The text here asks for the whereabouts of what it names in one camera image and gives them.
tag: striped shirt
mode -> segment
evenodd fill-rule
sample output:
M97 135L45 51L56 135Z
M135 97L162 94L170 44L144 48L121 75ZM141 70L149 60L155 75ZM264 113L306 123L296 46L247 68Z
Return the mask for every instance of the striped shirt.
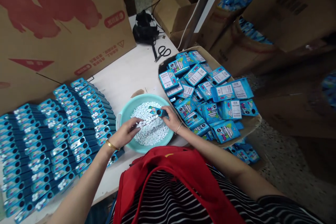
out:
M220 189L246 223L322 223L308 210L283 196L264 196L252 200L219 171L209 166ZM133 205L122 218L122 224L132 222L138 209L142 187L135 193ZM138 223L212 223L206 209L194 195L170 173L160 170L149 178L140 204Z

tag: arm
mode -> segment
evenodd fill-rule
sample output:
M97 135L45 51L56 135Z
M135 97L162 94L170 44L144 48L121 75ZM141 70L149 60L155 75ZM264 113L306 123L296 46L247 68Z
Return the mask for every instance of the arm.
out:
M121 148L129 143L140 131L136 128L130 132L131 127L142 121L133 117L125 122L121 128L109 139L109 142L116 148ZM91 208L91 204L97 192L100 181L106 170L114 149L104 144L98 151L88 170L81 177L77 185L65 197L55 213L52 215L48 224L73 224L84 223Z
M180 121L176 114L169 106L162 107L162 109L166 110L169 116L169 119L166 117L162 119L172 131L176 132L180 126ZM184 126L178 129L177 134L186 139L188 143L197 149L251 199L257 200L265 195L283 196L280 191L268 183L258 172L228 151L204 140Z

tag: red bag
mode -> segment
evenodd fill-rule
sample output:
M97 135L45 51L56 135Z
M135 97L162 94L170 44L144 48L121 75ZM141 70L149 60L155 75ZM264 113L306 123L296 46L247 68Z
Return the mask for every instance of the red bag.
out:
M138 210L132 223L138 222L144 188L151 174L157 170L165 170L179 179L208 211L214 224L245 223L219 188L216 179L196 149L177 146L154 147L132 164L133 166L120 177L113 224L121 223L121 219L133 204L134 194L144 183ZM148 174L148 168L153 166L156 168Z

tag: plastic basin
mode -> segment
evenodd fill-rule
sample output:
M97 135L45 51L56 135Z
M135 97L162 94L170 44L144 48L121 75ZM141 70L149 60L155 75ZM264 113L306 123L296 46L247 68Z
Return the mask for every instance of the plastic basin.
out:
M129 100L128 103L126 103L122 111L118 114L116 123L117 129L124 122L128 121L131 118L131 115L136 107L140 106L142 103L145 102L156 102L159 103L161 106L169 106L169 103L165 99L154 94L140 94L138 96L135 96L131 100ZM168 130L168 134L166 135L166 137L155 145L144 146L132 139L131 142L126 144L126 146L136 152L147 153L153 147L167 145L171 140L173 134L174 132L172 130Z

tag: white cable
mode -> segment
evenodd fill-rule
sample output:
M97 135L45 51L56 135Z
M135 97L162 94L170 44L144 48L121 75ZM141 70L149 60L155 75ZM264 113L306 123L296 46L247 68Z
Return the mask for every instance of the white cable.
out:
M192 15L191 15L191 17L190 17L190 19L189 19L187 25L185 26L185 29L184 29L184 31L183 31L183 33L182 33L182 37L181 37L180 44L178 45L177 49L179 49L180 46L181 46L181 43L182 43L182 39L183 39L184 33L186 32L186 30L187 30L187 28L188 28L188 25L189 25L190 21L192 20L194 14L195 14L195 11L196 11L196 9L197 9L197 7L198 7L199 2L200 2L200 0L197 1L197 4L196 4L195 9L194 9L194 12L192 13Z

